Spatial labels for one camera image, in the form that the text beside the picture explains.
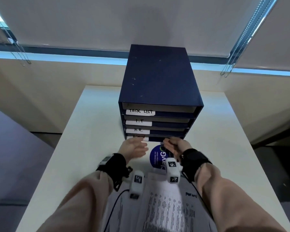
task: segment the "beige wall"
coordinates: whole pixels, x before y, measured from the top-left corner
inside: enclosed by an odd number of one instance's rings
[[[63,132],[85,85],[121,86],[125,68],[46,61],[22,66],[0,59],[0,110],[30,131]],[[290,121],[290,77],[194,74],[200,90],[226,93],[250,141]]]

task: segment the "person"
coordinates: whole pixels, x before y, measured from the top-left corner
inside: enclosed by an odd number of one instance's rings
[[[95,232],[99,230],[108,196],[127,174],[126,165],[145,155],[142,138],[125,140],[105,165],[81,179],[64,197],[38,232]],[[183,165],[183,172],[196,183],[213,215],[218,232],[275,231],[283,227],[234,182],[222,178],[219,169],[189,142],[166,138],[164,146]]]

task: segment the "file organizer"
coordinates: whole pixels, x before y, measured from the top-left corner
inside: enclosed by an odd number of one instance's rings
[[[185,48],[131,45],[119,96],[125,138],[184,138],[203,108]]]

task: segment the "white device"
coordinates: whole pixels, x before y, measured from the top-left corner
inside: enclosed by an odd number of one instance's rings
[[[129,178],[124,179],[125,182],[130,182],[129,194],[130,199],[139,199],[143,194],[144,189],[144,173],[140,170],[134,170]]]
[[[182,166],[174,158],[165,159],[165,170],[169,183],[178,184],[181,178]]]

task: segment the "white table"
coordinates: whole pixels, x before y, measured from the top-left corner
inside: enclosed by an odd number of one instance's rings
[[[118,151],[124,141],[119,93],[119,87],[85,87],[17,232],[36,231],[79,179],[96,170],[104,156]],[[290,232],[290,222],[225,94],[201,92],[201,96],[204,108],[186,140]],[[132,166],[151,170],[149,153],[158,144],[148,142],[148,153]]]

